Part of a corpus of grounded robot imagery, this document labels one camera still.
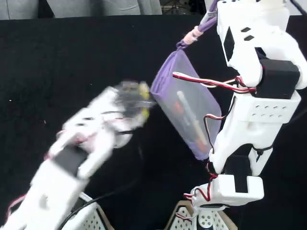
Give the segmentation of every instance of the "purple strap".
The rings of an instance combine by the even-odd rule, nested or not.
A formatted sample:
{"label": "purple strap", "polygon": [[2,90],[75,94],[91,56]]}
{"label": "purple strap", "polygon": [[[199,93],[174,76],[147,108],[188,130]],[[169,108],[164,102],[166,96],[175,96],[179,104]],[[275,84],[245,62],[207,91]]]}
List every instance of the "purple strap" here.
{"label": "purple strap", "polygon": [[[210,12],[213,12],[216,10],[216,7],[217,7],[217,2],[219,0],[213,0],[213,3],[211,4],[210,8],[209,8],[209,11]],[[210,20],[208,20],[207,22],[203,23],[203,24],[200,24],[198,26],[198,30],[200,32],[205,32],[207,30],[209,30],[212,26],[214,26],[217,22],[217,17],[214,17],[214,18],[211,18]],[[180,50],[180,49],[185,49],[187,48],[189,45],[186,44],[183,40],[181,40],[180,42],[178,42],[176,44],[176,47],[177,47],[177,50]]]}

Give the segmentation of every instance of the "pink strap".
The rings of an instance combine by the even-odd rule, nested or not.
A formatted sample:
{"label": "pink strap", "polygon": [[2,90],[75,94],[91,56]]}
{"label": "pink strap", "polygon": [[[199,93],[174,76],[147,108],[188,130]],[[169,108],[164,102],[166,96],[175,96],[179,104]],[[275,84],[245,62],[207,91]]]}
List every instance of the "pink strap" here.
{"label": "pink strap", "polygon": [[197,38],[201,36],[203,32],[198,30],[198,26],[195,26],[194,29],[187,33],[187,35],[183,38],[183,41],[187,45],[191,45],[193,42],[197,41]]}

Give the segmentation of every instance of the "perforated white plate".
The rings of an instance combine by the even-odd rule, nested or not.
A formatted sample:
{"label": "perforated white plate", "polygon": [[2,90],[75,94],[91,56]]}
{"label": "perforated white plate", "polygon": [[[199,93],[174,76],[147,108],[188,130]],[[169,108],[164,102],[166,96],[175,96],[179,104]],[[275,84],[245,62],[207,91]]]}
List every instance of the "perforated white plate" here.
{"label": "perforated white plate", "polygon": [[[186,207],[180,207],[178,213],[185,217],[191,217]],[[202,230],[229,230],[219,213],[209,210],[201,211],[198,218],[194,218],[192,222],[175,217],[170,230],[200,230],[197,229],[197,221]]]}
{"label": "perforated white plate", "polygon": [[[88,202],[92,200],[88,195],[81,193],[80,198]],[[92,203],[81,209],[77,215],[73,216],[63,227],[63,230],[107,230],[103,225],[103,220],[98,214],[99,205]]]}
{"label": "perforated white plate", "polygon": [[[191,217],[186,207],[180,207],[178,213],[184,217]],[[170,230],[193,230],[192,222],[175,217]]]}
{"label": "perforated white plate", "polygon": [[106,230],[97,210],[87,217],[80,230]]}

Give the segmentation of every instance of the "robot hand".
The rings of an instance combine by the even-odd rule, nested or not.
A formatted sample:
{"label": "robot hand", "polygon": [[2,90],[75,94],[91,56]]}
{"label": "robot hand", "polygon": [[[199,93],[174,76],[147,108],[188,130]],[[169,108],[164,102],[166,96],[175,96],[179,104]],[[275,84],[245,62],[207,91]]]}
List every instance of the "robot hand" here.
{"label": "robot hand", "polygon": [[89,178],[113,148],[128,143],[153,105],[145,83],[106,88],[69,119],[57,134],[19,208],[4,230],[56,230],[75,205]]}

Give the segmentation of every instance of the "white plastic part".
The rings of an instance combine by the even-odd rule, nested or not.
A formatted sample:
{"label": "white plastic part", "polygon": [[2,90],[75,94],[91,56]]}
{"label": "white plastic part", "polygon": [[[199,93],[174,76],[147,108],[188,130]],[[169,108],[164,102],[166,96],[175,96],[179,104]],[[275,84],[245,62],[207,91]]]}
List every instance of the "white plastic part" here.
{"label": "white plastic part", "polygon": [[[184,217],[191,217],[186,207],[180,207],[178,213]],[[169,230],[228,230],[229,228],[221,218],[217,210],[204,209],[199,212],[198,216],[188,220],[182,220],[174,217]]]}
{"label": "white plastic part", "polygon": [[[180,207],[178,212],[180,215],[184,217],[191,217],[186,207]],[[175,216],[172,225],[169,230],[193,230],[195,229],[192,222],[188,220],[183,220]]]}
{"label": "white plastic part", "polygon": [[12,213],[3,229],[57,229],[88,182],[68,174],[52,160],[44,161],[20,207]]}
{"label": "white plastic part", "polygon": [[[57,134],[58,140],[49,149],[47,160],[32,179],[30,190],[3,230],[58,229],[90,176],[107,160],[114,147],[122,147],[130,140],[131,134],[119,135],[118,132],[130,131],[145,122],[139,116],[132,118],[132,122],[124,119],[124,108],[115,103],[116,96],[117,90],[108,87],[63,125],[63,130]],[[52,160],[69,144],[78,144],[88,153],[77,176],[67,173]]]}
{"label": "white plastic part", "polygon": [[[210,153],[215,171],[221,173],[227,158],[244,144],[253,144],[257,149],[270,147],[282,124],[290,121],[300,101],[301,97],[296,91],[289,100],[235,93],[232,111],[217,135],[214,154]],[[253,175],[258,175],[265,163],[265,160],[251,161]]]}
{"label": "white plastic part", "polygon": [[[199,191],[196,191],[196,195],[192,197],[192,204],[194,207],[200,207],[202,205],[208,204],[227,204],[231,206],[240,206],[245,205],[251,201],[260,200],[264,197],[263,183],[260,177],[247,176],[247,185],[247,193],[237,193],[234,176],[221,174],[211,182],[211,200],[206,201],[202,194]],[[208,184],[203,184],[195,188],[199,188],[205,194],[207,194],[207,187]],[[191,190],[191,194],[194,194],[195,188]]]}
{"label": "white plastic part", "polygon": [[[255,0],[245,1],[219,1],[218,2],[218,26],[217,33],[220,36],[227,65],[236,69],[243,82],[249,87],[255,87],[261,80],[262,69],[259,63],[255,47],[274,46],[271,40],[259,39],[258,44],[253,40],[246,40],[248,36],[261,35],[267,38],[269,32],[266,27],[276,26],[282,31],[286,30],[289,11],[283,0]],[[253,30],[262,30],[261,33],[253,33]],[[224,46],[227,31],[230,30],[233,37],[233,54],[228,60]]]}
{"label": "white plastic part", "polygon": [[[80,194],[80,198],[88,202],[92,200],[84,193]],[[99,215],[99,205],[92,203],[81,209],[77,215],[72,217],[63,227],[63,230],[107,230],[103,224],[103,219]]]}

